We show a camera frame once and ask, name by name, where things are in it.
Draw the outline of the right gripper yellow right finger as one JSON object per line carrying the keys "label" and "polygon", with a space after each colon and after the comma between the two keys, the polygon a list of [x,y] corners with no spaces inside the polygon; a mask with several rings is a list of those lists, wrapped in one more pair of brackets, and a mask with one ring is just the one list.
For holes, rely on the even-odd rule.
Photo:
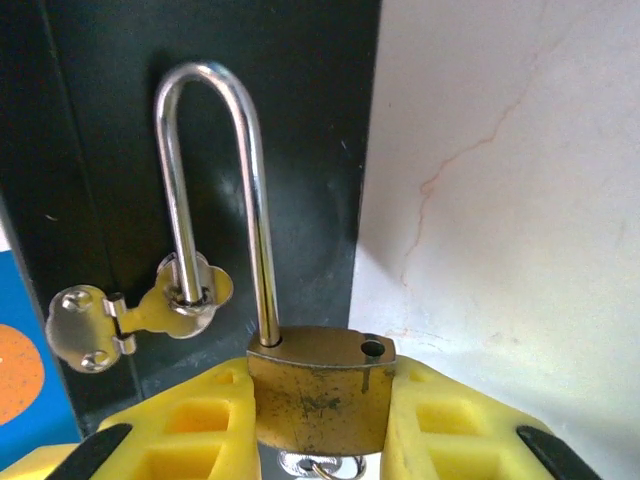
{"label": "right gripper yellow right finger", "polygon": [[382,452],[385,479],[595,479],[536,418],[401,356]]}

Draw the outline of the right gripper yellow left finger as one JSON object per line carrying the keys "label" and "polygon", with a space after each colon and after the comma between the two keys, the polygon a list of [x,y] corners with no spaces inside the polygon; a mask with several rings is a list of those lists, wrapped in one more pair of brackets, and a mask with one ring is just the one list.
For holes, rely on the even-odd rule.
{"label": "right gripper yellow left finger", "polygon": [[255,479],[254,385],[223,362],[122,410],[79,444],[39,447],[4,479]]}

